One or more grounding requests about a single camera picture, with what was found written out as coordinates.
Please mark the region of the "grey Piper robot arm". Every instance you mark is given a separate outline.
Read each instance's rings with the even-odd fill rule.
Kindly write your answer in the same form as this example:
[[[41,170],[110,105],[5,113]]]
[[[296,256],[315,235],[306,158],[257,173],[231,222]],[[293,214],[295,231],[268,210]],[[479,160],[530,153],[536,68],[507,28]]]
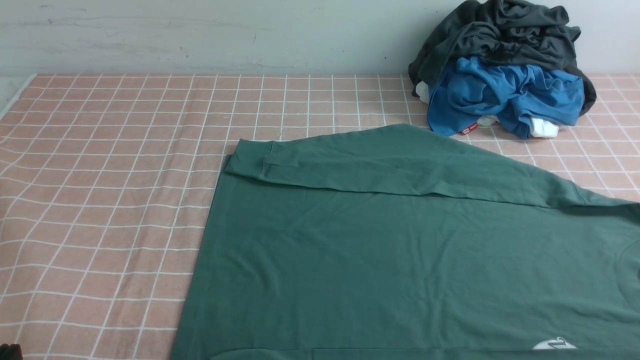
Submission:
[[[0,360],[23,360],[20,344],[2,344],[0,346]]]

